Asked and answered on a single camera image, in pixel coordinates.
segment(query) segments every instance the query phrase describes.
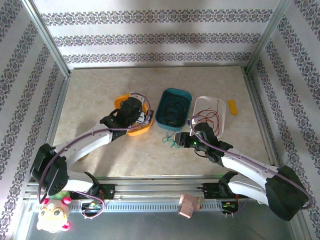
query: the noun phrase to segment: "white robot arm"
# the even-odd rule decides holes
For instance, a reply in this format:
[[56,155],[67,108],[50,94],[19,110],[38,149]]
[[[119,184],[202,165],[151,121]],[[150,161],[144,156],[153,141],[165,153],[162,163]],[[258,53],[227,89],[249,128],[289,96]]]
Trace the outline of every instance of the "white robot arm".
[[234,170],[219,180],[221,196],[233,193],[255,199],[260,204],[268,205],[278,217],[286,221],[290,221],[300,209],[312,205],[312,198],[290,167],[278,168],[242,154],[232,145],[218,141],[206,122],[191,128],[195,135],[190,136],[188,132],[175,134],[174,140],[179,146],[194,148],[196,153],[204,152],[202,157]]
[[[144,101],[148,107],[146,113],[142,108]],[[68,171],[68,168],[93,150],[125,135],[128,130],[149,124],[152,113],[143,94],[131,93],[119,109],[87,132],[54,147],[47,143],[42,145],[32,164],[31,176],[39,183],[39,189],[43,188],[49,196],[60,191],[87,192],[97,182],[96,179],[88,172],[77,173]]]
[[[120,109],[111,112],[80,136],[54,147],[47,143],[41,146],[30,170],[31,176],[39,183],[39,197],[41,187],[49,196],[60,191],[86,193],[97,189],[98,181],[90,173],[76,173],[67,169],[96,148],[125,135],[134,123],[141,123],[137,127],[148,124],[152,111],[146,98],[149,110],[147,113],[142,111],[144,100],[141,96],[140,93],[132,93]],[[308,198],[309,206],[312,205],[312,199],[290,167],[277,168],[243,155],[232,145],[218,141],[206,122],[191,128],[196,132],[195,135],[177,133],[175,142],[185,148],[194,148],[196,152],[202,151],[205,155],[203,157],[211,162],[234,170],[219,180],[221,196],[231,193],[253,198],[268,205],[278,217],[286,221],[291,220],[300,209],[306,208],[303,206]]]

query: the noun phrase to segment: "teal container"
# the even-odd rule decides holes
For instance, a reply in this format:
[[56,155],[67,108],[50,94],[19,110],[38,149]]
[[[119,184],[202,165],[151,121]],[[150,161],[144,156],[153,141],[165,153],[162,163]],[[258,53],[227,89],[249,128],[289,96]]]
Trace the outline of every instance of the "teal container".
[[155,120],[162,129],[178,132],[187,123],[192,96],[189,92],[168,88],[163,91]]

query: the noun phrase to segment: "patterned wallpaper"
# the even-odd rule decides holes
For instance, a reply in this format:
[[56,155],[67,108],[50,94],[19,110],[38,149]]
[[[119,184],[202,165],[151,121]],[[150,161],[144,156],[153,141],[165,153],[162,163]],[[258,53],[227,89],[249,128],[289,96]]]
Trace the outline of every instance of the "patterned wallpaper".
[[293,0],[251,75],[281,164],[313,196],[303,211],[312,239],[320,239],[319,19],[318,1]]
[[246,66],[279,0],[33,0],[69,68]]
[[47,141],[64,77],[19,0],[0,1],[0,240],[10,239],[29,167]]

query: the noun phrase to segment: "table surface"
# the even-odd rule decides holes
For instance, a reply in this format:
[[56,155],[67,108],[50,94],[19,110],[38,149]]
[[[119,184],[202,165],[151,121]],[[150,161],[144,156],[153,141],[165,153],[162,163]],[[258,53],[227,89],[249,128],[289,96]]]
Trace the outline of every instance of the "table surface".
[[[163,91],[177,88],[195,100],[210,96],[226,103],[223,135],[219,138],[242,153],[269,163],[257,119],[240,67],[162,67],[77,69],[72,72],[54,145],[86,132],[114,110],[114,100],[129,92],[146,94],[151,109],[157,110]],[[228,100],[236,102],[238,114],[231,115]],[[228,171],[189,148],[170,148],[162,138],[168,131],[155,123],[141,135],[122,136],[92,151],[71,166],[71,171],[95,176],[212,175]]]

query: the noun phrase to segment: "plush toy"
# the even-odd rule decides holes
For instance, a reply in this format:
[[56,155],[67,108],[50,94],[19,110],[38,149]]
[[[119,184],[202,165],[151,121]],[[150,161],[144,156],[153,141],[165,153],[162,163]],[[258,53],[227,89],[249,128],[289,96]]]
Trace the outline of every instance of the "plush toy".
[[68,231],[71,224],[68,221],[70,210],[67,204],[71,203],[71,198],[68,196],[62,200],[46,198],[43,203],[44,206],[38,214],[36,228],[50,233],[60,230]]

